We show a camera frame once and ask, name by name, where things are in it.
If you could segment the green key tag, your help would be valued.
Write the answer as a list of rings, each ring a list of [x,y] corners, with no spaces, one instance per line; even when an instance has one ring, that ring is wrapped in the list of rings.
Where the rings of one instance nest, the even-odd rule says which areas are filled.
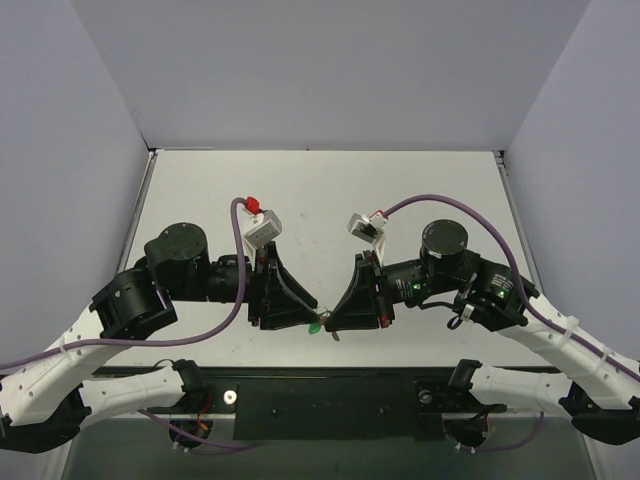
[[[322,330],[322,325],[320,323],[313,323],[308,328],[308,333],[310,335],[318,334]]]

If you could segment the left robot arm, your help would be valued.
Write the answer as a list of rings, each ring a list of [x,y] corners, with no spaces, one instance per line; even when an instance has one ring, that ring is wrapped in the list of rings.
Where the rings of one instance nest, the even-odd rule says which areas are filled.
[[[117,274],[61,339],[56,354],[1,380],[1,447],[23,453],[53,450],[97,422],[148,408],[203,414],[214,395],[192,360],[172,360],[150,373],[96,379],[94,372],[177,320],[177,301],[233,302],[238,261],[210,261],[204,231],[173,224],[144,247],[133,268]]]

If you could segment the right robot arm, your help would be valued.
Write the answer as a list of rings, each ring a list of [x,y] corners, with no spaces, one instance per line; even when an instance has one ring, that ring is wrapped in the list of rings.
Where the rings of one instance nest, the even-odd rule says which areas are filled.
[[[587,334],[560,313],[510,264],[468,249],[468,233],[453,220],[428,224],[418,258],[384,264],[380,251],[355,258],[350,284],[328,316],[326,331],[386,328],[395,306],[428,310],[434,296],[451,293],[448,327],[465,322],[526,347],[553,367],[552,374],[458,362],[444,398],[459,409],[474,404],[521,408],[568,420],[580,433],[609,445],[639,437],[639,363]]]

